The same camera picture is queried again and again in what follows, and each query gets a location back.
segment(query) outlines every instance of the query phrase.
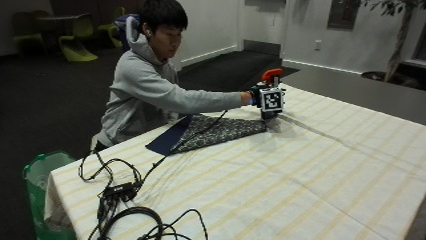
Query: hoodie hood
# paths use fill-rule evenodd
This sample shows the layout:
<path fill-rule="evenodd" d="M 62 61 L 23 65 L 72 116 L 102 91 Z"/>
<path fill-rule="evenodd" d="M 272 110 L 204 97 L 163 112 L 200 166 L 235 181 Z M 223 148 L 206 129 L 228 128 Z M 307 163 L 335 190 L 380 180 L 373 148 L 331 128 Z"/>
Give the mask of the hoodie hood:
<path fill-rule="evenodd" d="M 130 16 L 126 21 L 126 36 L 128 39 L 131 51 L 140 55 L 151 64 L 163 66 L 168 61 L 160 62 L 148 44 L 147 37 L 139 32 L 138 28 L 139 21 L 135 19 L 135 17 Z"/>

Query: cable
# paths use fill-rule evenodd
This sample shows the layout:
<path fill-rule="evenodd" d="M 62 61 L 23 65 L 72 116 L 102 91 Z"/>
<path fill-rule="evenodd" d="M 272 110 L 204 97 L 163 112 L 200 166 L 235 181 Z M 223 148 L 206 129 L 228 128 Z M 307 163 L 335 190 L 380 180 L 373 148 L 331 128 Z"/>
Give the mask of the cable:
<path fill-rule="evenodd" d="M 203 130 L 200 130 L 199 132 L 196 132 L 194 135 L 191 135 L 186 140 L 183 140 L 175 147 L 171 148 L 168 154 L 156 162 L 154 163 L 152 168 L 148 170 L 144 178 L 142 179 L 142 174 L 138 171 L 138 169 L 135 168 L 135 166 L 132 164 L 130 164 L 127 161 L 119 159 L 119 158 L 114 158 L 111 160 L 107 161 L 107 163 L 103 161 L 103 158 L 99 154 L 99 152 L 96 150 L 92 150 L 90 152 L 90 154 L 84 157 L 82 164 L 79 166 L 79 176 L 84 181 L 91 181 L 96 178 L 96 176 L 102 173 L 102 171 L 106 169 L 108 174 L 110 174 L 110 181 L 107 183 L 107 186 L 103 190 L 103 192 L 98 195 L 100 198 L 100 203 L 99 203 L 99 209 L 98 209 L 98 225 L 94 229 L 94 231 L 91 232 L 90 238 L 92 239 L 96 230 L 100 233 L 100 237 L 98 238 L 99 240 L 108 240 L 108 232 L 115 224 L 115 222 L 131 215 L 131 214 L 144 214 L 148 215 L 151 218 L 155 219 L 158 226 L 151 229 L 151 231 L 148 232 L 148 234 L 144 234 L 143 237 L 139 238 L 139 240 L 148 240 L 155 238 L 156 240 L 162 240 L 163 236 L 167 235 L 172 235 L 175 236 L 176 240 L 178 237 L 183 237 L 186 239 L 191 239 L 190 237 L 187 237 L 183 234 L 179 234 L 176 232 L 176 229 L 174 227 L 174 224 L 176 224 L 176 222 L 179 222 L 179 220 L 192 211 L 195 211 L 199 214 L 199 218 L 200 218 L 200 222 L 203 225 L 203 230 L 204 230 L 204 234 L 206 234 L 206 239 L 208 239 L 208 231 L 207 231 L 207 227 L 203 221 L 203 217 L 202 217 L 202 213 L 196 210 L 196 209 L 190 209 L 187 210 L 183 215 L 172 222 L 172 224 L 164 224 L 160 218 L 160 215 L 148 207 L 132 207 L 126 209 L 124 211 L 119 212 L 116 215 L 116 211 L 118 211 L 118 206 L 119 206 L 119 202 L 120 200 L 123 200 L 124 202 L 130 201 L 131 199 L 134 199 L 134 197 L 136 196 L 138 192 L 140 191 L 142 187 L 144 186 L 144 183 L 147 181 L 147 178 L 150 176 L 150 174 L 154 172 L 154 170 L 162 165 L 162 163 L 164 162 L 164 160 L 167 159 L 168 156 L 171 156 L 172 154 L 176 153 L 176 150 L 188 142 L 191 141 L 198 135 L 206 133 L 211 128 L 214 128 L 214 126 L 219 123 L 219 121 L 223 119 L 224 115 L 227 114 L 228 110 L 224 111 L 224 113 L 222 114 L 222 116 L 215 120 L 215 122 Z M 99 168 L 99 170 L 92 174 L 91 177 L 86 178 L 84 177 L 84 162 L 87 160 L 87 157 L 91 155 L 91 153 L 95 153 L 99 159 L 99 162 L 102 163 L 102 167 Z M 114 172 L 112 169 L 110 168 L 110 164 L 114 162 L 122 162 L 124 163 L 132 170 L 134 170 L 134 176 L 135 176 L 135 183 L 131 185 L 131 191 L 128 191 L 128 184 L 123 184 L 119 185 L 116 187 L 111 187 L 111 184 L 114 182 Z M 171 228 L 174 233 L 164 233 L 164 231 Z"/>

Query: electrical outlet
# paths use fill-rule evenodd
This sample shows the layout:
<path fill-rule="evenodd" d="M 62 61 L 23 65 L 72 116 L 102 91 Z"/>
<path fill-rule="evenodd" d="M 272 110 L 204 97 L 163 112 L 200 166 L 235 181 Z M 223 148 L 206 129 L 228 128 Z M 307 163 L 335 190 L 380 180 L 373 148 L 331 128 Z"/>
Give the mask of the electrical outlet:
<path fill-rule="evenodd" d="M 323 43 L 321 40 L 316 40 L 316 51 L 321 50 L 321 43 Z"/>

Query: table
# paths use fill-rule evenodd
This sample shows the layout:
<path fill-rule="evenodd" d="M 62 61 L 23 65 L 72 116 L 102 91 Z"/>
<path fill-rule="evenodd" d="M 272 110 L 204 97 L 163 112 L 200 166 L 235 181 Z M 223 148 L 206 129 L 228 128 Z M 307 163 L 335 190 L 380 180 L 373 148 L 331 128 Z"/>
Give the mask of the table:
<path fill-rule="evenodd" d="M 284 82 L 303 90 L 426 125 L 426 92 L 321 68 L 289 75 Z"/>
<path fill-rule="evenodd" d="M 62 24 L 62 31 L 60 34 L 67 34 L 72 35 L 72 21 L 79 17 L 79 15 L 63 15 L 63 16 L 43 16 L 38 17 L 39 21 L 46 21 L 46 22 L 54 22 L 58 23 L 60 22 Z"/>
<path fill-rule="evenodd" d="M 295 82 L 304 81 L 305 74 L 291 75 Z M 293 84 L 292 78 L 285 82 Z M 267 133 L 167 158 L 119 211 L 146 206 L 171 223 L 195 208 L 210 239 L 425 239 L 425 125 L 285 88 L 285 112 L 268 123 Z M 259 119 L 260 111 L 248 106 L 226 117 Z M 146 145 L 168 127 L 104 150 L 104 160 L 124 159 L 144 174 L 162 158 Z M 108 175 L 86 183 L 79 165 L 80 161 L 51 174 L 46 217 L 51 223 L 72 225 L 79 238 L 88 239 L 96 195 Z M 99 167 L 91 156 L 87 176 Z M 118 184 L 132 181 L 126 166 L 112 169 Z M 111 238 L 138 239 L 154 225 L 148 218 L 127 217 Z M 176 228 L 192 239 L 204 239 L 196 215 Z"/>

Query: green chair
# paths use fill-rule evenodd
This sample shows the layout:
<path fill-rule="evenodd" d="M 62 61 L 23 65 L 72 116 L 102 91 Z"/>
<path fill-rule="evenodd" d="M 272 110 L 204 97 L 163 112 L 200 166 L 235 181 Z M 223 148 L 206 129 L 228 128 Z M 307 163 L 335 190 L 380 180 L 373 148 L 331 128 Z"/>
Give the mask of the green chair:
<path fill-rule="evenodd" d="M 18 12 L 13 16 L 14 28 L 14 44 L 19 55 L 23 57 L 27 49 L 34 47 L 37 43 L 42 46 L 45 53 L 47 53 L 43 36 L 38 28 L 37 19 L 29 12 Z"/>
<path fill-rule="evenodd" d="M 119 27 L 116 26 L 115 21 L 118 17 L 122 17 L 124 15 L 124 13 L 126 13 L 126 8 L 118 7 L 112 14 L 112 23 L 100 25 L 98 27 L 98 32 L 99 33 L 107 32 L 108 38 L 114 46 L 118 48 L 122 47 L 123 45 L 122 45 L 122 41 L 115 37 L 119 35 Z"/>
<path fill-rule="evenodd" d="M 72 36 L 60 36 L 59 45 L 70 62 L 87 62 L 98 59 L 83 45 L 84 40 L 94 37 L 92 15 L 80 15 L 74 22 Z"/>

